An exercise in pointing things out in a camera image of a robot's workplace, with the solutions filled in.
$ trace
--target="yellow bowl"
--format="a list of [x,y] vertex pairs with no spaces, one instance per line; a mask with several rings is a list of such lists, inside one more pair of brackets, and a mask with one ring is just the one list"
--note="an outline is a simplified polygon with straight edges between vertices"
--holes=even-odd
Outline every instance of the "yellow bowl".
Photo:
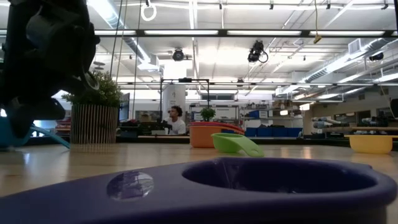
[[349,144],[355,152],[386,154],[392,150],[392,138],[398,136],[387,135],[345,135],[349,137]]

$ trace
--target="green plant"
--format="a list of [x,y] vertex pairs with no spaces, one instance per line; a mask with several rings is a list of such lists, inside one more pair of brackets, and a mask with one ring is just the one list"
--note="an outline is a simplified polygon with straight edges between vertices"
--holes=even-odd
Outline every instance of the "green plant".
[[92,71],[93,76],[98,80],[99,90],[87,91],[81,96],[64,94],[62,99],[72,105],[100,105],[119,107],[121,103],[121,92],[118,84],[112,80],[109,72]]
[[214,118],[214,116],[216,116],[216,111],[211,108],[203,108],[200,111],[200,114],[205,121],[209,121],[211,118]]

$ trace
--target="green plastic cup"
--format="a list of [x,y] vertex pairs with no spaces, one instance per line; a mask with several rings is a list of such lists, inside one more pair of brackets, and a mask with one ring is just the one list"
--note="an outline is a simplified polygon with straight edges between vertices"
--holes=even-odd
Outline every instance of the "green plastic cup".
[[246,136],[240,134],[216,133],[212,134],[214,147],[220,152],[237,153],[243,150],[251,157],[264,157],[260,147]]

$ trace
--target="white shirt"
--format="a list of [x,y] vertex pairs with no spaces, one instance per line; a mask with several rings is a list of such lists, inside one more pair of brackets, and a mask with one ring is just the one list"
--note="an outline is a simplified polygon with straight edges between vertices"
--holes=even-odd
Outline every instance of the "white shirt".
[[173,130],[170,130],[170,135],[185,134],[187,132],[185,123],[180,118],[175,122],[172,121],[172,118],[166,118],[164,120],[173,127]]

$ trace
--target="potted plant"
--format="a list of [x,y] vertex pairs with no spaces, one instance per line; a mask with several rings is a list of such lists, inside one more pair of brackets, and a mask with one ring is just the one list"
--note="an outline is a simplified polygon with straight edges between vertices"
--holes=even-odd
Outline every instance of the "potted plant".
[[200,111],[200,114],[203,120],[210,121],[211,118],[214,118],[214,116],[216,116],[216,111],[211,108],[203,108]]
[[122,92],[109,72],[92,71],[99,90],[81,96],[63,95],[72,104],[70,142],[74,144],[115,143]]

